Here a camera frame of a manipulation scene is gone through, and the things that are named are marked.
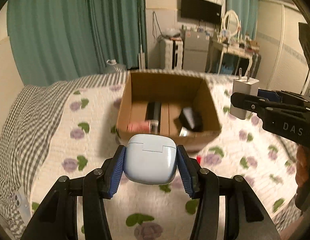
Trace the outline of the person's right hand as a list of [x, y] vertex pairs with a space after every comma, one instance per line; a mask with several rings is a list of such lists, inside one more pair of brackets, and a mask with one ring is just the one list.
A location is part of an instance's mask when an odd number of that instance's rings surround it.
[[298, 187], [302, 187], [303, 184], [309, 179], [310, 149], [299, 145], [297, 148], [296, 158], [297, 164], [295, 180]]

